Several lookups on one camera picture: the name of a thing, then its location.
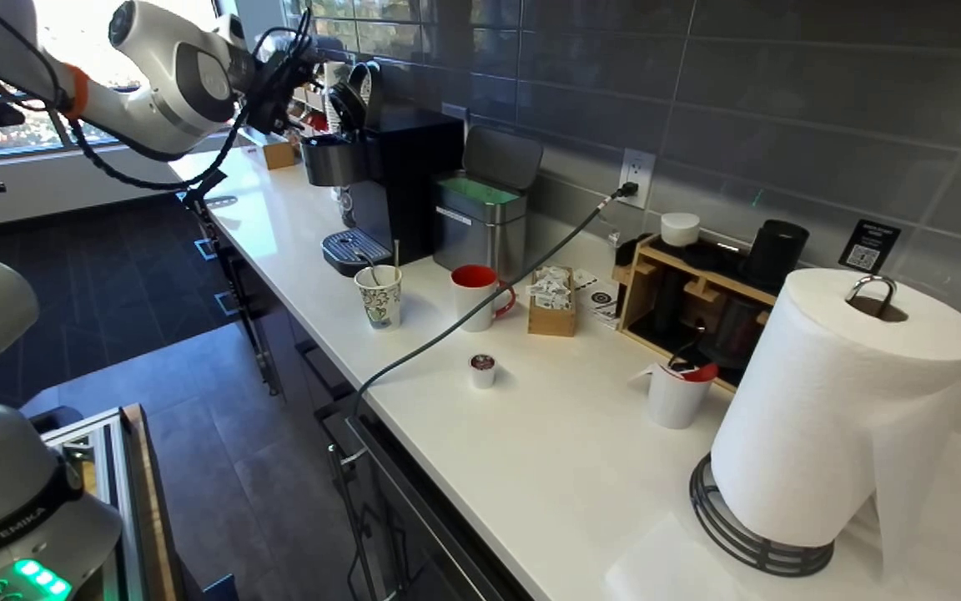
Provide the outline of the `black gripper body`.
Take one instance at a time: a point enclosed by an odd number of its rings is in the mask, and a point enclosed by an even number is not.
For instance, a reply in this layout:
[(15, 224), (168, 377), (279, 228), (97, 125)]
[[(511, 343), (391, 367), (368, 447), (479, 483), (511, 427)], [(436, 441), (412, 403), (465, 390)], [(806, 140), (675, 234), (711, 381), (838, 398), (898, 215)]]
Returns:
[(299, 27), (272, 27), (249, 54), (243, 117), (260, 132), (280, 132), (292, 125), (295, 89), (317, 79), (317, 68), (342, 60), (348, 47), (339, 38), (317, 38)]

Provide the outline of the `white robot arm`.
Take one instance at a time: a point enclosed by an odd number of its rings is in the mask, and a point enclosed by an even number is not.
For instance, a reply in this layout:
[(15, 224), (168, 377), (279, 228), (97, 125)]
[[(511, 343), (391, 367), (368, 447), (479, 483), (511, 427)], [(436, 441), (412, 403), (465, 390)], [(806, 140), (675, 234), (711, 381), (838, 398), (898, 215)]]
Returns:
[[(124, 0), (108, 38), (147, 77), (136, 92), (116, 92), (53, 60), (22, 29), (22, 8), (0, 3), (0, 79), (52, 99), (71, 121), (116, 132), (153, 160), (183, 156), (249, 109), (285, 109), (295, 70), (343, 54), (342, 40), (301, 27), (286, 51), (260, 65), (235, 38), (144, 0)], [(0, 591), (67, 601), (116, 542), (116, 511), (77, 483), (24, 413), (0, 403)]]

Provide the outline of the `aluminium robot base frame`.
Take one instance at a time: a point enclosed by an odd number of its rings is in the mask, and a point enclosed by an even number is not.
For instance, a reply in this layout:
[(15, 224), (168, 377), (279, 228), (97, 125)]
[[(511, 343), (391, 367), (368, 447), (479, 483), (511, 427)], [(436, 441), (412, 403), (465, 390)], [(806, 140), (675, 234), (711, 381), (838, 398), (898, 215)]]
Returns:
[(144, 406), (112, 406), (48, 432), (45, 441), (121, 513), (121, 542), (81, 583), (77, 601), (186, 601)]

